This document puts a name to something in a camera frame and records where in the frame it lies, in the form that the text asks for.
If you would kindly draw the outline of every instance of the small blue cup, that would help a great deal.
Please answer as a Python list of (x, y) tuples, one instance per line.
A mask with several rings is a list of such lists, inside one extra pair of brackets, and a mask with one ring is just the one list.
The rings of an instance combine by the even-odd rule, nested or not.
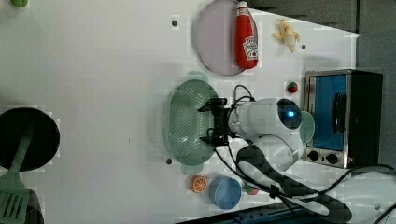
[(209, 186), (209, 198), (221, 209), (233, 209), (241, 199), (241, 185), (226, 175), (218, 175)]

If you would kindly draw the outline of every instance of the gray spatula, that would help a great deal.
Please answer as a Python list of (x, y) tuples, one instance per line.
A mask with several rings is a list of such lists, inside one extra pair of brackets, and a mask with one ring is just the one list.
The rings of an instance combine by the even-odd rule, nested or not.
[(26, 217), (29, 193), (20, 179), (20, 169), (33, 136), (33, 123), (24, 131), (12, 165), (0, 177), (0, 223), (23, 224)]

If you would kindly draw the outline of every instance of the red ketchup bottle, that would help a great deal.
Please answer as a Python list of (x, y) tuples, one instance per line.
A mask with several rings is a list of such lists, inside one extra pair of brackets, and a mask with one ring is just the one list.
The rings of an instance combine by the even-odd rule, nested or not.
[(235, 46), (238, 65), (245, 69), (254, 68), (259, 55), (248, 14), (248, 3), (243, 1), (238, 3)]

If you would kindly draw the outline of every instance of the oven door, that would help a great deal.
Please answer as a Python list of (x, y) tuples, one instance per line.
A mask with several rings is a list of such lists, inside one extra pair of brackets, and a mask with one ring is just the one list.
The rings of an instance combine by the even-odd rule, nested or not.
[(344, 151), (346, 135), (347, 76), (309, 78), (309, 109), (315, 120), (315, 134), (309, 147)]

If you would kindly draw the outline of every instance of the sticker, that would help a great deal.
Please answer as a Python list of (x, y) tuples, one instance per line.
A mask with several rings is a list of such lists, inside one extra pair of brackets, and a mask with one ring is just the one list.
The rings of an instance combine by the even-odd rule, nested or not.
[(248, 9), (245, 8), (245, 7), (239, 8), (239, 9), (236, 11), (236, 16), (240, 16), (240, 15), (248, 16)]
[(244, 43), (245, 53), (247, 55), (247, 60), (258, 60), (259, 52), (257, 51), (257, 44), (254, 42), (254, 37), (247, 37)]

